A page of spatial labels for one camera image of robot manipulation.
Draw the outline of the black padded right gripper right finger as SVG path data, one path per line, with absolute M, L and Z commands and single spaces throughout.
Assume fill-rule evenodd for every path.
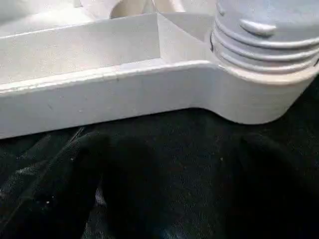
M 235 148 L 233 238 L 317 239 L 319 173 L 275 142 L 244 136 Z

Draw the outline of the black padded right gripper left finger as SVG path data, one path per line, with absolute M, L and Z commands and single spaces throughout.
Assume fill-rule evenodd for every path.
M 102 178 L 109 137 L 88 133 L 68 144 L 8 209 L 2 239 L 79 239 Z

